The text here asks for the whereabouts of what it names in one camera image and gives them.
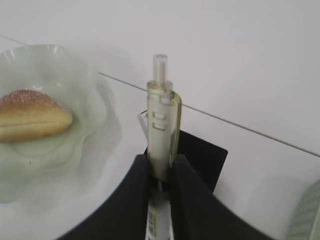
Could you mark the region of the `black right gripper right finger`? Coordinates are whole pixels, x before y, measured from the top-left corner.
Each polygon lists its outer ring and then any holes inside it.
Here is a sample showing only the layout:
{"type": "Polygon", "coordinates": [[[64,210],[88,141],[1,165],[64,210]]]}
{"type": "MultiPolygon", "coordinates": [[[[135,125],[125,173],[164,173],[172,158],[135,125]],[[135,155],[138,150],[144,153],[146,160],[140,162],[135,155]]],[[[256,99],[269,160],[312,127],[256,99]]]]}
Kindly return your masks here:
{"type": "Polygon", "coordinates": [[[179,154],[170,169],[171,219],[176,240],[267,240],[225,207],[179,154]]]}

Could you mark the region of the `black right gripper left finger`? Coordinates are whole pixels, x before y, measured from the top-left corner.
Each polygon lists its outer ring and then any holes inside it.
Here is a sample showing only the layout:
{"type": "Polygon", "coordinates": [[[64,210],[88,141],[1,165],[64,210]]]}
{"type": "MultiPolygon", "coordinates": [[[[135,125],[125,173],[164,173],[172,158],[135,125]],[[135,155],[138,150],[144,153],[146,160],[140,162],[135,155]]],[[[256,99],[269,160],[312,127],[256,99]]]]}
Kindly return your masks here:
{"type": "Polygon", "coordinates": [[[150,193],[146,155],[135,157],[110,197],[60,240],[144,240],[150,193]]]}

